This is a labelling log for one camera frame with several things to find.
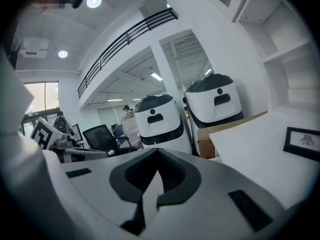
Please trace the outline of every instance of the black metal railing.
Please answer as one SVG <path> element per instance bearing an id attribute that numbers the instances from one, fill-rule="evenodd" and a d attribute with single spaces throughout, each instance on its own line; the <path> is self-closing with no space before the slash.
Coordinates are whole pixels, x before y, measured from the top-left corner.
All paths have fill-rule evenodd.
<path id="1" fill-rule="evenodd" d="M 140 22 L 129 28 L 126 32 L 121 34 L 116 40 L 113 41 L 112 44 L 110 44 L 104 50 L 104 52 L 93 63 L 92 67 L 86 73 L 84 79 L 82 80 L 78 88 L 79 99 L 81 95 L 84 93 L 84 91 L 87 89 L 92 79 L 102 69 L 102 67 L 122 48 L 129 45 L 133 40 L 135 40 L 145 32 L 151 31 L 159 25 L 162 25 L 174 19 L 178 19 L 178 17 L 174 14 L 172 8 L 168 8 L 159 11 L 158 13 L 145 18 L 144 20 L 141 20 Z"/>

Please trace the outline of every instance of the framed picture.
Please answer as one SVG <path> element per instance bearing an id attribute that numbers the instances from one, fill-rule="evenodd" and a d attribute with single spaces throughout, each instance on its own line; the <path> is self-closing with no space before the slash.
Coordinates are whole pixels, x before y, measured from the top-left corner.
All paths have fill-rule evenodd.
<path id="1" fill-rule="evenodd" d="M 320 131 L 288 127 L 283 151 L 320 162 Z"/>

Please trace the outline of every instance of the cardboard box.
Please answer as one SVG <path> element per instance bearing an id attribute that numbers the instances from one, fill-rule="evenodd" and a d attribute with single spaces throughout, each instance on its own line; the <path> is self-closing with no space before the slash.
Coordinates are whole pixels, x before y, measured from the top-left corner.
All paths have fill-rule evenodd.
<path id="1" fill-rule="evenodd" d="M 225 124 L 220 124 L 212 127 L 198 129 L 198 146 L 199 146 L 200 157 L 204 159 L 212 159 L 216 157 L 215 146 L 212 143 L 211 139 L 209 138 L 209 134 L 213 134 L 216 132 L 220 132 L 220 131 L 241 125 L 243 123 L 251 121 L 252 119 L 258 118 L 266 113 L 267 112 L 265 111 L 265 112 L 262 112 L 238 121 L 233 121 L 233 122 L 228 122 Z"/>

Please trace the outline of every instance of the desk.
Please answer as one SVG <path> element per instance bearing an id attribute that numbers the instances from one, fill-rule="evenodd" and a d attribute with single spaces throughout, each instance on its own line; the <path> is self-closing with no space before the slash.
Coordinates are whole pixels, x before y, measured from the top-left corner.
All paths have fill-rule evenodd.
<path id="1" fill-rule="evenodd" d="M 209 135 L 222 162 L 273 194 L 285 208 L 305 199 L 320 163 L 283 151 L 287 127 L 319 130 L 314 118 L 271 111 Z"/>

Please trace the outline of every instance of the fluorescent light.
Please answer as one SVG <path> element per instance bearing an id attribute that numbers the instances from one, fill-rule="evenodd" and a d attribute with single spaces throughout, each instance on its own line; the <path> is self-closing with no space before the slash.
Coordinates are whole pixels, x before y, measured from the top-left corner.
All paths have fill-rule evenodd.
<path id="1" fill-rule="evenodd" d="M 66 58 L 66 57 L 68 56 L 68 53 L 67 53 L 67 51 L 65 51 L 65 50 L 61 50 L 61 51 L 59 51 L 58 56 L 59 56 L 61 59 L 64 59 L 64 58 Z"/>
<path id="2" fill-rule="evenodd" d="M 209 72 L 212 70 L 212 68 L 209 68 L 208 69 L 208 71 L 207 72 L 205 72 L 205 74 L 204 75 L 208 75 L 209 74 Z"/>
<path id="3" fill-rule="evenodd" d="M 163 79 L 160 77 L 160 76 L 158 76 L 156 73 L 151 73 L 150 74 L 152 77 L 154 77 L 155 79 L 157 79 L 157 80 L 159 80 L 159 81 L 162 81 Z"/>
<path id="4" fill-rule="evenodd" d="M 107 99 L 106 101 L 107 102 L 121 102 L 123 100 L 124 100 L 123 98 L 110 98 L 110 99 Z"/>
<path id="5" fill-rule="evenodd" d="M 99 5 L 101 5 L 102 0 L 86 0 L 86 5 L 89 8 L 97 8 Z"/>

